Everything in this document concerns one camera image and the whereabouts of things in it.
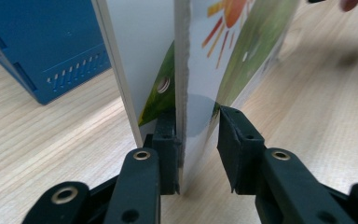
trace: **black clamp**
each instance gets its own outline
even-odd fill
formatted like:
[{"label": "black clamp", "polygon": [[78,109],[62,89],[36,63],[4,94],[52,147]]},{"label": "black clamp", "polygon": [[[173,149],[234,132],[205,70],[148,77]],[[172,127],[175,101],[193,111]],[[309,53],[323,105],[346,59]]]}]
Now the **black clamp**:
[{"label": "black clamp", "polygon": [[358,223],[358,184],[347,196],[319,183],[294,153],[266,148],[239,110],[220,107],[217,148],[232,189],[256,196],[262,223]]}]

